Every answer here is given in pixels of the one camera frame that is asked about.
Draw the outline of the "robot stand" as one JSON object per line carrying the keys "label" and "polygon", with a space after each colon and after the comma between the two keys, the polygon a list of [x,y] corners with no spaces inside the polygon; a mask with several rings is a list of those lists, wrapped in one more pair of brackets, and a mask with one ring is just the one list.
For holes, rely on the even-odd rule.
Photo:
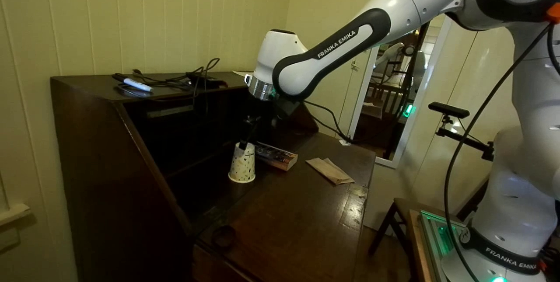
{"label": "robot stand", "polygon": [[[463,208],[461,208],[458,216],[450,215],[452,218],[458,219],[458,221],[452,220],[453,222],[462,222],[466,220],[467,216],[476,210],[477,205],[480,203],[486,192],[487,186],[488,178],[480,185],[478,190],[474,195],[472,195]],[[428,255],[430,255],[434,264],[437,262],[437,265],[439,265],[443,256],[448,254],[448,252],[454,248],[447,231],[446,221],[443,219],[445,212],[419,202],[407,200],[406,198],[392,199],[392,203],[384,215],[384,218],[378,227],[377,233],[368,248],[368,255],[373,256],[375,254],[382,239],[386,236],[387,230],[390,228],[396,236],[398,243],[406,252],[408,258],[412,259],[409,259],[409,262],[414,262],[412,241],[404,234],[402,228],[404,226],[406,230],[410,230],[410,210],[416,210],[419,212],[425,211],[426,213],[424,214],[420,212],[420,218],[422,220],[427,220],[428,223],[437,223],[435,225],[429,225],[427,230],[421,231],[421,234],[423,235],[422,237],[424,240],[426,240],[425,243],[432,242],[437,245],[436,247],[428,248]],[[547,265],[546,269],[543,269],[543,272],[547,277],[548,282],[560,282],[560,260],[550,261],[550,263],[546,261],[541,263],[542,266]]]}

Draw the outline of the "white framed mirror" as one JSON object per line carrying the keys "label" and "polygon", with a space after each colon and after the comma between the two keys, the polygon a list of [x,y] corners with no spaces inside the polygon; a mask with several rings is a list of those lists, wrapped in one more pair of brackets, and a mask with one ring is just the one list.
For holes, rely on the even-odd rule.
{"label": "white framed mirror", "polygon": [[438,15],[352,62],[364,73],[348,136],[383,166],[395,167],[401,158],[447,31],[446,16]]}

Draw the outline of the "white dotted paper cup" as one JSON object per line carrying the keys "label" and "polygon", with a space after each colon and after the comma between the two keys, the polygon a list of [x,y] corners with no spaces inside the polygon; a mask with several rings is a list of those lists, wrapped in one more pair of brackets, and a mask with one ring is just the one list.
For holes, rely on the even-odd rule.
{"label": "white dotted paper cup", "polygon": [[255,171],[255,146],[248,143],[245,149],[240,148],[240,143],[235,145],[234,154],[228,178],[238,184],[248,184],[256,178]]}

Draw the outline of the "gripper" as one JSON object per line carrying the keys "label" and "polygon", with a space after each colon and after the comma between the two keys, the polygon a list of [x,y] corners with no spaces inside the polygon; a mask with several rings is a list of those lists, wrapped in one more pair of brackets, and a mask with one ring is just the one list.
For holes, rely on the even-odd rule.
{"label": "gripper", "polygon": [[[264,102],[264,113],[269,118],[270,126],[273,129],[280,129],[286,127],[290,123],[292,115],[298,110],[300,105],[300,101],[291,101],[284,97],[278,97],[271,101]],[[241,150],[247,148],[262,118],[263,116],[246,116],[246,118],[243,119],[238,146]]]}

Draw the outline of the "dark wooden secretary desk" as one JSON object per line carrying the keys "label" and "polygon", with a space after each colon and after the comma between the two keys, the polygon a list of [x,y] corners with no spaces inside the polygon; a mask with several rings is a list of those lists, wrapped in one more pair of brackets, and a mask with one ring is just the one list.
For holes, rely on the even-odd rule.
{"label": "dark wooden secretary desk", "polygon": [[[210,79],[152,93],[50,79],[79,282],[352,282],[375,154],[321,134],[304,105],[273,129],[240,75]],[[250,143],[297,154],[291,169],[255,154],[254,181],[228,178],[246,116],[263,116]]]}

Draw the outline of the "brown paper bag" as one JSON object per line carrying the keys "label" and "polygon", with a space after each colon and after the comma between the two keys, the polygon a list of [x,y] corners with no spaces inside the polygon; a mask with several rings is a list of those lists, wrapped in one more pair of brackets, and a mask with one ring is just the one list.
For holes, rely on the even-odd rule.
{"label": "brown paper bag", "polygon": [[355,182],[352,177],[336,166],[329,158],[308,159],[306,163],[334,185],[353,184]]}

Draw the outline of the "white and black marker pen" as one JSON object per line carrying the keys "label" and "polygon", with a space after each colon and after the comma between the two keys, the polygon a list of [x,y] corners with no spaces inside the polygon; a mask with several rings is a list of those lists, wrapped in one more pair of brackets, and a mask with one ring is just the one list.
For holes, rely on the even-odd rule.
{"label": "white and black marker pen", "polygon": [[148,93],[151,93],[153,91],[153,88],[144,84],[144,83],[140,83],[138,81],[134,81],[133,79],[131,79],[130,77],[125,76],[122,73],[114,73],[112,75],[112,79],[119,81],[120,83],[123,83],[125,85],[128,86],[132,86],[138,90],[141,91],[146,91]]}

